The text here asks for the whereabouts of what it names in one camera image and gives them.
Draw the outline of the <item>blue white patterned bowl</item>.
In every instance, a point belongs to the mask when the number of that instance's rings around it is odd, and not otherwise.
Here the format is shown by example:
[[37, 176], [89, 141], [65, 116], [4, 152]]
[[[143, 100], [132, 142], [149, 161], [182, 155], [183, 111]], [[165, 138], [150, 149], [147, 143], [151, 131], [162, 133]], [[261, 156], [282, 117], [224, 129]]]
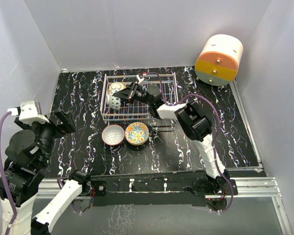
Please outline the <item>blue white patterned bowl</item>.
[[110, 92], [107, 96], [107, 104], [111, 109], [119, 110], [121, 108], [121, 99], [114, 96], [114, 92]]

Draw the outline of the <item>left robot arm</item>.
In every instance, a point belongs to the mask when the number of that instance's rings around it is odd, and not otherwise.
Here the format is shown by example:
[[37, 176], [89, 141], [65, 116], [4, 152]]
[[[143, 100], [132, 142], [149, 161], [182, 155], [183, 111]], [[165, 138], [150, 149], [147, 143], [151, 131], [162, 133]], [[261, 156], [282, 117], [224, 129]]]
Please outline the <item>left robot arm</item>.
[[[0, 119], [0, 201], [3, 210], [2, 234], [4, 235], [49, 235], [62, 213], [73, 200], [91, 192], [90, 175], [75, 170], [63, 183], [60, 191], [38, 214], [33, 215], [33, 204], [39, 185], [44, 179], [42, 170], [49, 165], [54, 141], [74, 133], [76, 125], [72, 112], [55, 110], [60, 124], [32, 110], [27, 120], [20, 107], [9, 109]], [[21, 127], [5, 150], [7, 159], [1, 156], [1, 132], [5, 119], [14, 116]]]

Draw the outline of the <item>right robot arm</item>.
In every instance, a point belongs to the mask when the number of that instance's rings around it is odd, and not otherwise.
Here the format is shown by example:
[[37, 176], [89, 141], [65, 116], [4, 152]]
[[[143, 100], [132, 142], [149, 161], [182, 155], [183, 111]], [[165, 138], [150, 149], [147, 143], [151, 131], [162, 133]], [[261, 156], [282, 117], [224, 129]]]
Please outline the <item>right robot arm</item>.
[[163, 98], [163, 93], [157, 85], [149, 85], [143, 89], [141, 85], [132, 83], [120, 91], [113, 93], [122, 102], [139, 101], [149, 106], [149, 113], [157, 119], [177, 120], [184, 134], [195, 142], [205, 164], [209, 190], [220, 194], [229, 183], [229, 174], [222, 164], [212, 134], [212, 122], [200, 108], [198, 102], [188, 95], [187, 103], [169, 105]]

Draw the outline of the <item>yellow dotted sun bowl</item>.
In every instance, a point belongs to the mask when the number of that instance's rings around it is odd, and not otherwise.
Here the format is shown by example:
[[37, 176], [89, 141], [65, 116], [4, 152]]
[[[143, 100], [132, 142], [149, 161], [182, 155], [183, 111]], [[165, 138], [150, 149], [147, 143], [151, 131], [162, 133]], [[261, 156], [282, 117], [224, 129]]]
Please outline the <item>yellow dotted sun bowl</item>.
[[126, 88], [126, 85], [124, 85], [123, 83], [121, 82], [114, 82], [114, 83], [111, 83], [108, 87], [108, 90], [107, 90], [107, 93], [106, 93], [106, 96], [115, 96], [114, 95], [114, 92], [118, 92], [120, 90], [123, 90]]

